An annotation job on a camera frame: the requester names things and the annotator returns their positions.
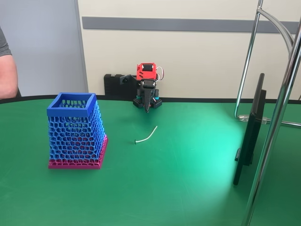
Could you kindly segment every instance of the person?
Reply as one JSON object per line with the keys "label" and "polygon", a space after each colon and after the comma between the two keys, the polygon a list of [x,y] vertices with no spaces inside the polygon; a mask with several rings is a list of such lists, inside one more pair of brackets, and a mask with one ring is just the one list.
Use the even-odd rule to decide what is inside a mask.
{"label": "person", "polygon": [[0,99],[16,97],[17,93],[16,64],[0,27]]}

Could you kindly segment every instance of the gray t-shirt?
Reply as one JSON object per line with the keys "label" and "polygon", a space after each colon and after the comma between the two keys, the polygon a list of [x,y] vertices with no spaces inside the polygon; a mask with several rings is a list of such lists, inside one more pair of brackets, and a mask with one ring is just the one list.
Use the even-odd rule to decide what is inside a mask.
{"label": "gray t-shirt", "polygon": [[3,31],[0,27],[0,57],[4,55],[11,55],[11,52],[8,48],[8,43],[6,42]]}

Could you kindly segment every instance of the white wire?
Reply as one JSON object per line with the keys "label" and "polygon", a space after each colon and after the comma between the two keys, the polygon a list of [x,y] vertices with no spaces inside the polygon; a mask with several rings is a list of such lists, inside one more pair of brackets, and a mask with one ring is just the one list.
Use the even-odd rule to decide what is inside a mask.
{"label": "white wire", "polygon": [[158,68],[160,68],[162,70],[162,78],[161,78],[161,75],[159,73],[157,73],[157,75],[159,76],[159,79],[156,80],[156,81],[162,81],[162,79],[164,78],[164,70],[162,67],[157,67],[156,70],[158,70]]}
{"label": "white wire", "polygon": [[152,131],[152,133],[151,133],[147,138],[145,138],[145,139],[143,139],[143,140],[135,140],[135,144],[140,143],[140,142],[143,142],[143,141],[146,141],[148,138],[150,138],[150,137],[152,136],[152,134],[155,132],[155,130],[156,130],[157,127],[158,127],[158,126],[156,126],[156,127],[154,128],[154,130]]}

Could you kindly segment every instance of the chrome metal pole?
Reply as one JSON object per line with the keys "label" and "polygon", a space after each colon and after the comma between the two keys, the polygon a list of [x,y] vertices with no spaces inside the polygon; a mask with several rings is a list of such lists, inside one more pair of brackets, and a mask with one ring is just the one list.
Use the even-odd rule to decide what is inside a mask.
{"label": "chrome metal pole", "polygon": [[[258,1],[257,9],[262,7],[262,2],[263,2],[263,0]],[[254,40],[255,40],[255,36],[256,36],[259,17],[260,17],[260,13],[256,12],[255,21],[254,21],[253,30],[252,30],[251,39],[250,39],[250,44],[249,44],[249,49],[248,49],[248,53],[246,55],[246,62],[245,62],[244,70],[243,70],[243,76],[241,77],[239,90],[238,90],[238,95],[237,95],[237,100],[236,100],[236,104],[235,104],[234,117],[236,119],[239,119],[238,118],[238,107],[239,107],[241,95],[242,95],[245,80],[246,80],[246,73],[248,71],[248,67],[249,67],[249,63],[250,63],[250,58],[251,58],[251,53],[252,53]]]}
{"label": "chrome metal pole", "polygon": [[257,10],[257,12],[259,12],[265,18],[270,20],[274,24],[274,26],[277,28],[277,30],[280,32],[280,34],[282,35],[282,37],[285,41],[288,55],[290,56],[290,53],[292,51],[292,45],[293,45],[293,36],[289,33],[289,31],[286,29],[286,27],[284,27],[283,24],[279,20],[277,20],[274,16],[272,16],[270,13],[262,10],[261,8],[259,8]]}
{"label": "chrome metal pole", "polygon": [[[267,123],[270,124],[271,123],[271,119],[267,119]],[[286,126],[301,127],[301,123],[292,122],[292,121],[282,121],[281,124],[282,125],[286,125]]]}
{"label": "chrome metal pole", "polygon": [[247,203],[246,213],[241,224],[242,226],[249,226],[251,223],[255,204],[258,200],[258,194],[262,185],[262,180],[265,175],[266,168],[269,163],[271,151],[274,147],[279,132],[279,128],[281,125],[281,121],[285,112],[285,108],[287,106],[287,102],[293,88],[293,83],[295,81],[298,72],[300,60],[301,60],[301,20],[294,40],[292,52],[290,54],[290,59],[287,64],[285,77],[283,79],[281,89],[278,95],[273,117],[271,120],[271,125],[269,127],[269,131],[266,140],[264,142],[262,154],[260,156],[251,193]]}

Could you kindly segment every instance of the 3d printed basket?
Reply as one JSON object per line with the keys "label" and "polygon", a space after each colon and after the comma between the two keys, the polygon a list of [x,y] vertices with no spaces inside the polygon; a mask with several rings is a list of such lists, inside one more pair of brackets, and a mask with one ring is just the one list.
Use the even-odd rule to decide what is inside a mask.
{"label": "3d printed basket", "polygon": [[47,108],[50,169],[100,169],[108,138],[93,93],[60,93]]}

